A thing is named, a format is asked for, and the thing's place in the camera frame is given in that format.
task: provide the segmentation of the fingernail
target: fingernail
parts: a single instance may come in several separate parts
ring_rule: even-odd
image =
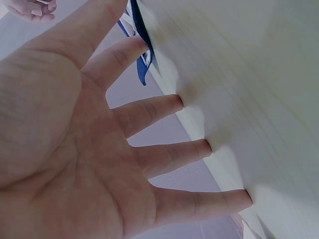
[[[56,4],[55,5],[53,5],[53,6],[48,6],[48,9],[49,9],[49,11],[53,11],[53,10],[55,10],[56,9]]]
[[[41,11],[41,9],[33,9],[32,11],[31,11],[31,13],[33,14],[33,15],[36,15],[36,16],[42,16],[42,11]]]

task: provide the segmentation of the white surface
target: white surface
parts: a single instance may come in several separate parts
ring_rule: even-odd
[[[139,0],[155,80],[262,238],[319,237],[319,1]]]
[[[261,239],[253,230],[251,230],[247,223],[243,221],[244,239]]]

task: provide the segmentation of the blue object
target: blue object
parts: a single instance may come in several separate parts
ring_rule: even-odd
[[[148,70],[150,68],[151,63],[153,62],[154,50],[153,50],[153,47],[152,47],[152,44],[151,44],[151,39],[150,39],[149,34],[148,34],[147,30],[146,30],[146,27],[145,27],[145,24],[144,24],[144,21],[143,21],[139,6],[137,4],[137,1],[136,0],[131,0],[131,6],[132,6],[132,13],[133,13],[133,21],[135,23],[136,30],[137,30],[137,33],[135,32],[134,35],[141,36],[141,38],[144,40],[144,42],[149,47],[149,52],[144,53],[137,60],[138,76],[139,76],[139,79],[140,79],[141,83],[145,86],[146,85],[145,76],[146,76],[146,73],[148,72]],[[118,24],[121,27],[121,29],[124,31],[125,35],[127,37],[129,37],[129,34],[125,30],[125,28],[124,28],[123,24],[121,23],[121,21],[119,21]],[[145,62],[146,62],[146,58],[148,56],[147,54],[150,54],[150,60],[146,64]]]

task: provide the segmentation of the fingertip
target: fingertip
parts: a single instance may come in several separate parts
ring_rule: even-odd
[[[140,36],[132,36],[131,38],[137,42],[137,44],[139,45],[139,48],[141,49],[143,53],[149,50],[149,47]]]
[[[41,23],[49,23],[55,19],[55,16],[53,14],[46,14],[41,19]]]
[[[54,5],[48,5],[48,10],[50,11],[50,12],[54,12],[55,10],[56,10],[56,7],[57,7],[57,5],[56,4],[54,4]]]
[[[226,192],[225,199],[234,212],[240,212],[253,205],[253,200],[244,189]]]
[[[202,153],[203,157],[209,157],[212,155],[213,150],[210,147],[208,141],[206,139],[200,139],[197,141],[198,144],[198,151]]]
[[[184,109],[184,103],[178,95],[172,94],[167,96],[171,102],[171,105],[175,109],[175,111],[181,111]]]

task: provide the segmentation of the skin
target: skin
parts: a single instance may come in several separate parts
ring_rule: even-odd
[[[194,193],[148,182],[212,152],[204,139],[127,143],[183,103],[170,95],[107,105],[106,90],[147,50],[131,37],[88,61],[126,3],[90,0],[0,62],[0,238],[131,238],[252,205],[244,190]]]

